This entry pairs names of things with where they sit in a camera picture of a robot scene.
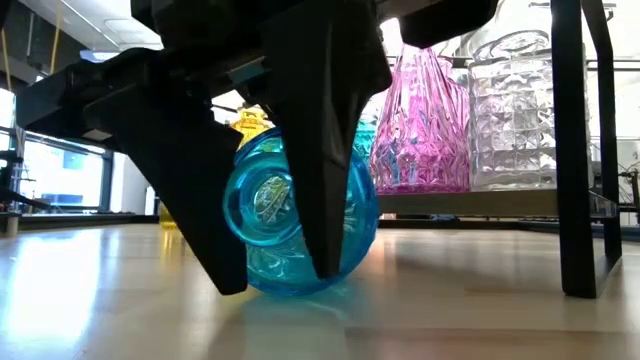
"wooden floor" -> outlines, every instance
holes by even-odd
[[[597,301],[559,267],[552,235],[380,230],[325,292],[221,297],[156,226],[24,234],[0,240],[0,359],[640,358],[640,246]]]

